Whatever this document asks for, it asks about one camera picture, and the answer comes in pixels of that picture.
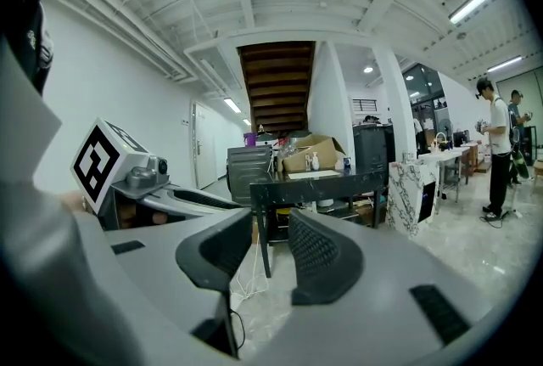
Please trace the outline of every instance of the purple container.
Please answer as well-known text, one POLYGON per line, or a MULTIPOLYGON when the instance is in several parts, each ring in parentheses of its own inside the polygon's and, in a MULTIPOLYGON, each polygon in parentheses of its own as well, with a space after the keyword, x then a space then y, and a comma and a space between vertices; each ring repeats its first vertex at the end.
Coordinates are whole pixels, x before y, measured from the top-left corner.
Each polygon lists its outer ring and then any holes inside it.
POLYGON ((244 133, 245 147, 251 147, 256 145, 256 133, 244 133))

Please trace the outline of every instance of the bottle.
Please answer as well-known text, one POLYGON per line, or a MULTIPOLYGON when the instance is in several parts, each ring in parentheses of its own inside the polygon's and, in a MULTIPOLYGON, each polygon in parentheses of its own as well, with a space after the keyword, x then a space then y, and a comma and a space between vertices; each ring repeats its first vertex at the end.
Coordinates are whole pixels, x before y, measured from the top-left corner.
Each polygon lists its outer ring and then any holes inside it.
POLYGON ((319 169, 319 158, 316 157, 316 152, 313 152, 313 160, 311 161, 311 164, 313 165, 313 170, 319 169))

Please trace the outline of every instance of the staircase underside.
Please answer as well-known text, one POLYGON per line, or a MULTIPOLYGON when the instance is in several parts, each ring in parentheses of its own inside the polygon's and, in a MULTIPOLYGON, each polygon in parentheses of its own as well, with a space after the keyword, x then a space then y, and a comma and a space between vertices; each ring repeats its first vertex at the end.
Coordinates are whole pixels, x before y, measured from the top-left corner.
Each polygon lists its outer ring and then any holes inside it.
POLYGON ((260 125, 278 136, 306 129, 315 43, 253 44, 238 51, 253 132, 260 125))

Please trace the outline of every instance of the marble-patterned box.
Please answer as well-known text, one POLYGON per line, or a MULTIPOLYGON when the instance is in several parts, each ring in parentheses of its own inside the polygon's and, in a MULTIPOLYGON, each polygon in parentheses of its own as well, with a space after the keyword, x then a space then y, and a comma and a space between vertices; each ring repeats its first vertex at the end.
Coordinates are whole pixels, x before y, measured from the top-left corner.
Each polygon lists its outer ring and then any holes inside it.
POLYGON ((434 218, 435 202, 439 185, 439 164, 389 164, 389 200, 385 222, 410 238, 417 236, 421 224, 434 218), (423 195, 430 201, 423 205, 423 195))

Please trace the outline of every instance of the black table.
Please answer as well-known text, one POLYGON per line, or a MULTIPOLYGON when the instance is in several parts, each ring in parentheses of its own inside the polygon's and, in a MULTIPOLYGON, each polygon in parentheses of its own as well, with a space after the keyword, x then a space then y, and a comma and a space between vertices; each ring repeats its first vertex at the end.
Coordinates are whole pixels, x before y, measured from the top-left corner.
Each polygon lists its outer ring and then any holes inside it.
POLYGON ((268 228, 272 218, 272 207, 309 203, 312 201, 350 198, 352 196, 374 192, 372 227, 379 223, 380 197, 384 187, 384 172, 356 173, 354 167, 349 170, 337 170, 336 176, 290 179, 287 173, 269 174, 250 184, 251 204, 256 213, 262 259, 267 278, 272 276, 268 259, 268 228))

